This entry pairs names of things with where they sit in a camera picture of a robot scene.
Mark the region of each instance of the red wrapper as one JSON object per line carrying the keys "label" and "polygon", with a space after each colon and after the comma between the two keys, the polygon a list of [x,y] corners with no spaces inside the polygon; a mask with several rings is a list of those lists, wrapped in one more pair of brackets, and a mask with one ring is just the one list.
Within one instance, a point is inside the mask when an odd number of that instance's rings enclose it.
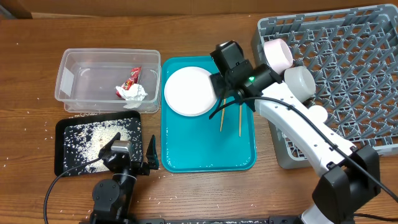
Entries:
{"label": "red wrapper", "polygon": [[[135,83],[138,82],[138,77],[139,77],[140,72],[141,72],[141,67],[133,68],[133,69],[131,70],[131,76],[130,76],[130,78],[129,78],[125,83],[123,83],[123,84],[121,85],[121,88],[123,88],[123,89],[125,89],[125,90],[129,90],[130,87],[131,87],[133,84],[135,84]],[[116,94],[117,94],[118,97],[121,98],[121,96],[120,96],[120,94],[119,94],[118,91],[116,91]]]}

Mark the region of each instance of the dish rack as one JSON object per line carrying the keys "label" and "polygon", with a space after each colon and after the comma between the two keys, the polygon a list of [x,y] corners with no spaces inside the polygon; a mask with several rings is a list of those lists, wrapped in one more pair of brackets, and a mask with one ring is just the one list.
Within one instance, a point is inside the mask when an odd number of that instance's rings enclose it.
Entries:
{"label": "dish rack", "polygon": [[[358,147],[398,153],[398,8],[392,4],[260,19],[252,38],[256,65],[266,63],[264,42],[281,38],[294,66],[306,66],[316,93],[305,102],[328,111],[325,122]],[[278,163],[310,164],[270,123]]]}

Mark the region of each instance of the round plate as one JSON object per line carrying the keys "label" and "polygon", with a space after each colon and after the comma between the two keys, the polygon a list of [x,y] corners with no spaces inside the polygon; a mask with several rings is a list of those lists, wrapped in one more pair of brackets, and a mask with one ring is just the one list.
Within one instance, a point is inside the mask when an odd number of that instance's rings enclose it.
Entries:
{"label": "round plate", "polygon": [[184,116],[199,116],[217,102],[211,73],[199,67],[185,67],[174,72],[164,87],[169,107]]}

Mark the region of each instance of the clear plastic bin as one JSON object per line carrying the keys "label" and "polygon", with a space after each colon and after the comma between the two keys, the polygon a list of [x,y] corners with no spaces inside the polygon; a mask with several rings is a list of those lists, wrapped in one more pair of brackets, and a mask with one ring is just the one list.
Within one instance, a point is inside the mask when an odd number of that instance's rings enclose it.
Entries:
{"label": "clear plastic bin", "polygon": [[[130,76],[142,67],[138,84],[148,94],[142,101],[126,101],[116,95]],[[107,113],[136,110],[156,113],[160,104],[160,53],[134,49],[68,49],[63,54],[55,86],[55,98],[74,113]],[[129,103],[141,103],[125,109]]]}

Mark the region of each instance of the teal tray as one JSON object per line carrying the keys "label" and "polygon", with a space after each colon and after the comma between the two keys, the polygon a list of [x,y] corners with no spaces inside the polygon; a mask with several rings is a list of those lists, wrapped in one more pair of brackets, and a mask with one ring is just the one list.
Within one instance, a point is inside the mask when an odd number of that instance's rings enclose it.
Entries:
{"label": "teal tray", "polygon": [[[218,72],[210,56],[171,58],[163,64],[162,90],[171,74],[189,66]],[[170,109],[162,94],[162,163],[168,171],[233,171],[247,170],[254,165],[257,154],[253,112],[243,105],[239,137],[239,106],[226,108],[220,132],[221,112],[209,119],[217,103],[203,115],[186,117]]]}

